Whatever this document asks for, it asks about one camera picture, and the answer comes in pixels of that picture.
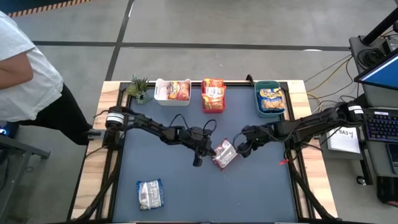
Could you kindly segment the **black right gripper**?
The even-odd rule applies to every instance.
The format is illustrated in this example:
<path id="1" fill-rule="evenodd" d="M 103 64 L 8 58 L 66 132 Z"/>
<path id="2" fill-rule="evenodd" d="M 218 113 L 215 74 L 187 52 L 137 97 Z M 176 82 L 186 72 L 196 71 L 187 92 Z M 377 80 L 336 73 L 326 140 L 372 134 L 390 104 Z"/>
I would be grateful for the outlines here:
<path id="1" fill-rule="evenodd" d="M 245 142 L 237 146 L 237 153 L 244 158 L 249 157 L 252 151 L 256 151 L 268 142 L 271 142 L 274 137 L 273 133 L 273 130 L 268 125 L 245 126 L 236 137 L 238 138 L 240 135 L 243 135 L 246 138 Z"/>

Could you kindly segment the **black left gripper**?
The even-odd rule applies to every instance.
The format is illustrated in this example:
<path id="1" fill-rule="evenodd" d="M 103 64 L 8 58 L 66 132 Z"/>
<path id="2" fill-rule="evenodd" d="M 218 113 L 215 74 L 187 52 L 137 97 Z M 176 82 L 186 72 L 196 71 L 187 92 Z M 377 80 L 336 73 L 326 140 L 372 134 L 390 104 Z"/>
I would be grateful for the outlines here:
<path id="1" fill-rule="evenodd" d="M 202 157 L 216 156 L 216 151 L 211 146 L 210 137 L 212 133 L 213 131 L 210 129 L 203 129 L 196 126 L 180 132 L 182 144 L 192 149 L 195 153 L 193 160 L 194 167 L 202 165 Z"/>

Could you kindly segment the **red plastic bin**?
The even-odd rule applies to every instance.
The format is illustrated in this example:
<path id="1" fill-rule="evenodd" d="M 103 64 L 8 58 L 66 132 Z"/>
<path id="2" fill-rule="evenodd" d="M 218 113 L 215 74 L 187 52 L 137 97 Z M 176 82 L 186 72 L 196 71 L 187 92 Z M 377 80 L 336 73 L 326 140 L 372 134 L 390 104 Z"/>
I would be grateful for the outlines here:
<path id="1" fill-rule="evenodd" d="M 224 109 L 225 109 L 225 91 L 224 91 L 224 95 L 223 95 L 223 97 L 224 97 Z M 203 99 L 202 99 L 202 95 L 204 95 L 204 94 L 205 94 L 205 87 L 203 86 L 203 81 L 202 81 L 202 83 L 201 83 L 202 108 L 203 108 Z M 204 112 L 204 113 L 222 113 L 222 112 L 224 111 L 224 109 L 223 109 L 223 110 L 206 110 L 206 109 L 203 108 L 203 112 Z"/>

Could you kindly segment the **teal plastic bin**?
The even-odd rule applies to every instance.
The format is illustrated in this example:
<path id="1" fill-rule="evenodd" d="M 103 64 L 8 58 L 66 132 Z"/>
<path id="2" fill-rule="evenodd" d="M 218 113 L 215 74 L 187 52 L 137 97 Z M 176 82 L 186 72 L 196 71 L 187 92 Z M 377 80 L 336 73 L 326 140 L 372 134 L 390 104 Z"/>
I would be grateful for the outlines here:
<path id="1" fill-rule="evenodd" d="M 263 113 L 260 109 L 259 109 L 259 98 L 262 98 L 261 96 L 259 96 L 259 90 L 262 88 L 281 88 L 280 83 L 277 81 L 269 81 L 269 80 L 263 80 L 263 81 L 258 81 L 254 84 L 254 99 L 255 99 L 255 106 L 256 106 L 256 110 L 257 110 L 257 115 L 260 118 L 278 118 L 280 115 L 284 114 L 285 111 L 285 103 L 284 103 L 284 110 L 282 112 L 278 112 L 275 113 L 274 111 L 272 111 L 271 113 Z"/>

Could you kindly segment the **white plastic bin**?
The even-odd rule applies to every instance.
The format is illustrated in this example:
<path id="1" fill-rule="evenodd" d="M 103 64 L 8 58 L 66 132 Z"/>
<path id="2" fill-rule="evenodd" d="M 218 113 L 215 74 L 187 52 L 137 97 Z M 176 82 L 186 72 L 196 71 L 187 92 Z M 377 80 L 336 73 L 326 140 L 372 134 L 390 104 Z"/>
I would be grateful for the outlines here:
<path id="1" fill-rule="evenodd" d="M 190 84 L 190 95 L 191 95 L 191 80 L 186 79 L 182 81 L 165 81 L 161 78 L 158 78 L 155 82 L 155 92 L 154 98 L 158 101 L 161 106 L 188 106 L 190 103 L 190 98 L 187 101 L 179 101 L 179 100 L 169 100 L 168 92 L 170 82 L 187 82 Z"/>

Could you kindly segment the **small green succulent plant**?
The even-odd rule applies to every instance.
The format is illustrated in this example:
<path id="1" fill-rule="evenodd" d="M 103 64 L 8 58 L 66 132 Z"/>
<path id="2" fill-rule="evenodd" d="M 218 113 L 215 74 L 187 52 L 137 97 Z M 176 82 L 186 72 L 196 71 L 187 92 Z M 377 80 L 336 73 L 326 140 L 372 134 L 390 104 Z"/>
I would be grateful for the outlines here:
<path id="1" fill-rule="evenodd" d="M 131 84 L 126 90 L 128 95 L 136 100 L 137 104 L 143 105 L 150 102 L 152 99 L 152 97 L 147 93 L 148 86 L 148 78 L 139 78 L 132 75 Z"/>

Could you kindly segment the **grey metal control box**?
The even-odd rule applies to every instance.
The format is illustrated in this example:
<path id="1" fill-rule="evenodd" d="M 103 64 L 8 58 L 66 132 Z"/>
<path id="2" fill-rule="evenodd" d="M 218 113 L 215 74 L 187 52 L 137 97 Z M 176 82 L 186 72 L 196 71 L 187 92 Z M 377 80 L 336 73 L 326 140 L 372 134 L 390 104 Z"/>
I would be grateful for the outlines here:
<path id="1" fill-rule="evenodd" d="M 358 121 L 348 121 L 345 117 L 343 118 L 322 118 L 317 119 L 315 126 L 312 128 L 313 134 L 311 137 L 320 136 L 318 140 L 319 146 L 317 148 L 323 153 L 326 158 L 329 159 L 349 159 L 349 160 L 361 160 L 363 158 L 362 153 L 355 154 L 350 152 L 341 152 L 328 149 L 326 142 L 326 134 L 335 128 L 346 127 L 356 128 L 358 134 L 358 141 L 360 142 L 360 134 L 358 128 L 362 125 Z"/>

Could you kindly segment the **white paper label sheet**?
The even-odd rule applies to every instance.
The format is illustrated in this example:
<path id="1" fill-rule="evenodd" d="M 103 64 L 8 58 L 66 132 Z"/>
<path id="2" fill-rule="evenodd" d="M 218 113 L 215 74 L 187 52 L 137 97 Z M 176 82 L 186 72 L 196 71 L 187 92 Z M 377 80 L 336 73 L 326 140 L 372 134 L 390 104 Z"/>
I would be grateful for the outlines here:
<path id="1" fill-rule="evenodd" d="M 328 149 L 334 151 L 361 153 L 356 128 L 340 127 L 332 129 L 326 134 L 326 142 Z"/>

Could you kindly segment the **black backlit keyboard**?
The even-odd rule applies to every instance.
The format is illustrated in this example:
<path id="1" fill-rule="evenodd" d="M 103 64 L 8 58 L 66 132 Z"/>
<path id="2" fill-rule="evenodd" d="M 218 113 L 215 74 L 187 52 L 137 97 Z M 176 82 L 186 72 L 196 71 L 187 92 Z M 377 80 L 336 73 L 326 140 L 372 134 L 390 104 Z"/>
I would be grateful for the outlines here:
<path id="1" fill-rule="evenodd" d="M 398 142 L 398 110 L 365 108 L 364 132 L 369 141 Z"/>

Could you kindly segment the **black equipment box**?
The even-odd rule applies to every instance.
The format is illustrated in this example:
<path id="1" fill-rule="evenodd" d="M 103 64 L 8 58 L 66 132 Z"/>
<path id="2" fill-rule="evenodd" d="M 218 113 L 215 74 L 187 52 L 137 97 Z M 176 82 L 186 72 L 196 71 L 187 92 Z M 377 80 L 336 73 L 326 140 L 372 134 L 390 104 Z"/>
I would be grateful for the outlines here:
<path id="1" fill-rule="evenodd" d="M 398 208 L 398 177 L 377 177 L 377 197 L 387 205 Z"/>

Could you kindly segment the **dark tablet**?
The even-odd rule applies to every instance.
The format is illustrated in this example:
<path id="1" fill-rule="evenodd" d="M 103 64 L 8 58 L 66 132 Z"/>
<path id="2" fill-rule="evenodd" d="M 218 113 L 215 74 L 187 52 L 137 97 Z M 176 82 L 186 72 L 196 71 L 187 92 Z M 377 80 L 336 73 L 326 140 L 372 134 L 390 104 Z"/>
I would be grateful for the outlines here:
<path id="1" fill-rule="evenodd" d="M 386 149 L 392 172 L 398 175 L 398 144 L 388 143 Z"/>

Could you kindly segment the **grey equipment cart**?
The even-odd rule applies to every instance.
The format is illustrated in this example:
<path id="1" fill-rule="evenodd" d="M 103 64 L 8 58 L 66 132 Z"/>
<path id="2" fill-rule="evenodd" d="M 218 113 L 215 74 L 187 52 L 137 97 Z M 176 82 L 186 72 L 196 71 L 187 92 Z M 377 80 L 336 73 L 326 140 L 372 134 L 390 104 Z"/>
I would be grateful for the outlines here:
<path id="1" fill-rule="evenodd" d="M 359 63 L 358 54 L 364 49 L 380 49 L 383 54 L 385 51 L 382 47 L 385 39 L 376 39 L 370 46 L 363 45 L 360 37 L 350 37 L 349 44 L 351 54 L 354 58 L 356 68 L 359 74 L 365 71 Z M 359 96 L 359 99 L 365 102 L 370 108 L 391 108 L 398 110 L 398 90 L 391 90 L 383 87 L 367 85 L 360 83 L 364 93 Z"/>

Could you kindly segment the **computer monitor with blue screen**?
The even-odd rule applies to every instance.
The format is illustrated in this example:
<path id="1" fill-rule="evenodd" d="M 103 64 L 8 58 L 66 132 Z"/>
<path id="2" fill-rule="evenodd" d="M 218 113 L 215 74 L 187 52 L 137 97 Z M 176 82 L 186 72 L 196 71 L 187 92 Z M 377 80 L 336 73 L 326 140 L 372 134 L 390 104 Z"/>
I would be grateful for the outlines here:
<path id="1" fill-rule="evenodd" d="M 357 83 L 398 90 L 398 48 L 354 78 Z"/>

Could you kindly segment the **grey metal desk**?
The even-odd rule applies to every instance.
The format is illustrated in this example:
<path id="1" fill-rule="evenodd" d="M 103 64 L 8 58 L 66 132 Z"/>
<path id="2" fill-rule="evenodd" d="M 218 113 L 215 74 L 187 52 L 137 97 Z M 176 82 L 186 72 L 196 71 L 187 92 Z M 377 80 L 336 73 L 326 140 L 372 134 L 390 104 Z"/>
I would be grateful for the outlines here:
<path id="1" fill-rule="evenodd" d="M 11 197 L 33 155 L 48 159 L 50 152 L 0 135 L 0 224 L 6 222 Z"/>

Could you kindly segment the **person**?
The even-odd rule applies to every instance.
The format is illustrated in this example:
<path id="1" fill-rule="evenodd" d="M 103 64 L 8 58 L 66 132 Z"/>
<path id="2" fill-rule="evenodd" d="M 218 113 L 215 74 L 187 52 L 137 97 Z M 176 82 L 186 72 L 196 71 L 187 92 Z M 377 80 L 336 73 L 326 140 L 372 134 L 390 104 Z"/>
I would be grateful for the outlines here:
<path id="1" fill-rule="evenodd" d="M 80 146 L 92 128 L 61 74 L 2 11 L 0 120 L 58 130 Z"/>

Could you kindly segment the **black hazard-striped floor mat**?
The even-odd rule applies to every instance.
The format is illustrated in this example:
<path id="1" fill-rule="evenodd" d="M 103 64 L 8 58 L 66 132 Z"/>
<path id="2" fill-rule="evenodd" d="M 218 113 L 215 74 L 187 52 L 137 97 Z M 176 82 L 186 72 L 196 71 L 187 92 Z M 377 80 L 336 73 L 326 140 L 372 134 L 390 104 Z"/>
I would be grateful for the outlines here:
<path id="1" fill-rule="evenodd" d="M 47 6 L 40 6 L 40 7 L 35 7 L 35 8 L 30 8 L 30 9 L 24 9 L 21 11 L 8 12 L 7 15 L 9 17 L 27 16 L 27 15 L 36 14 L 39 12 L 51 11 L 54 9 L 61 9 L 64 7 L 69 7 L 69 6 L 76 6 L 76 5 L 83 4 L 86 2 L 90 2 L 90 1 L 92 1 L 92 0 L 69 0 L 66 2 L 60 2 L 60 3 L 51 4 L 51 5 L 47 5 Z"/>

